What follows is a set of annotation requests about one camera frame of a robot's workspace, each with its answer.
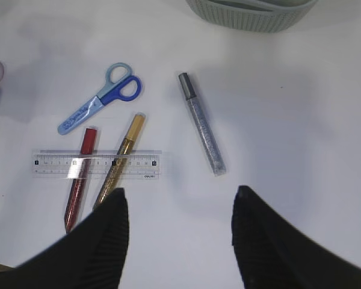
white table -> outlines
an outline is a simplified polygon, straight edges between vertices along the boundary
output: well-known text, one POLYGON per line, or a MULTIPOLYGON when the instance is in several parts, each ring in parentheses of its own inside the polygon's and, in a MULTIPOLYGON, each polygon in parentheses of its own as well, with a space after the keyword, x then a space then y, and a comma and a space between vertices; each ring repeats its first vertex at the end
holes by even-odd
MULTIPOLYGON (((242 288, 233 198, 253 187, 310 238, 361 266, 361 0, 323 0, 280 34, 229 30, 181 0, 0 0, 0 263, 16 266, 64 236, 70 181, 35 179, 33 149, 79 149, 85 125, 58 124, 130 64, 144 82, 86 125, 116 149, 135 112, 137 149, 172 165, 123 180, 131 236, 120 288, 242 288), (228 173, 215 178, 177 75, 195 76, 228 173)), ((83 218, 102 180, 91 180, 83 218)))

ruler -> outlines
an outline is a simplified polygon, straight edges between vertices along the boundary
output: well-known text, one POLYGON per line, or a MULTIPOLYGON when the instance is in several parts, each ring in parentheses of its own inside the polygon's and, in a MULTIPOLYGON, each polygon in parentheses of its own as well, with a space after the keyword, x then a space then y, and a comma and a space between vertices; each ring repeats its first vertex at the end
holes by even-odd
POLYGON ((158 179, 161 174, 160 151, 135 151, 130 155, 116 155, 113 151, 98 151, 93 155, 80 155, 77 151, 34 151, 32 174, 38 178, 75 179, 79 176, 83 161, 89 159, 87 178, 104 178, 115 158, 126 158, 122 178, 158 179))

red glitter pen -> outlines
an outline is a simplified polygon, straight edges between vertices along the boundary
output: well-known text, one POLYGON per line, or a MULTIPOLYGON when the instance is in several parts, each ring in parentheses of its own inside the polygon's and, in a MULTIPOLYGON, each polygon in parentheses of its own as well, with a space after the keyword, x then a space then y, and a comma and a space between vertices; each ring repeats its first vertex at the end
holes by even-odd
MULTIPOLYGON (((96 129, 87 128, 85 130, 84 139, 80 154, 91 155, 94 150, 96 140, 96 129)), ((82 167, 77 179, 74 179, 71 186, 70 197, 68 199, 66 213, 64 215, 64 225, 66 232, 69 233, 78 219, 80 205, 83 198, 85 182, 87 180, 88 170, 90 169, 91 159, 83 159, 82 167)))

scissor blade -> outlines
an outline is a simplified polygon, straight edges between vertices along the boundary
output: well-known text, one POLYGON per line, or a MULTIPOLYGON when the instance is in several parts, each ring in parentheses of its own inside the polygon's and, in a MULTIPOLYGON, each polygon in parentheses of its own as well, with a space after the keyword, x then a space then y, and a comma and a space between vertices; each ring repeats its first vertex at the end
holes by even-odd
POLYGON ((104 105, 101 103, 100 99, 97 96, 94 96, 58 127, 59 134, 68 134, 71 130, 89 119, 103 107, 104 105))

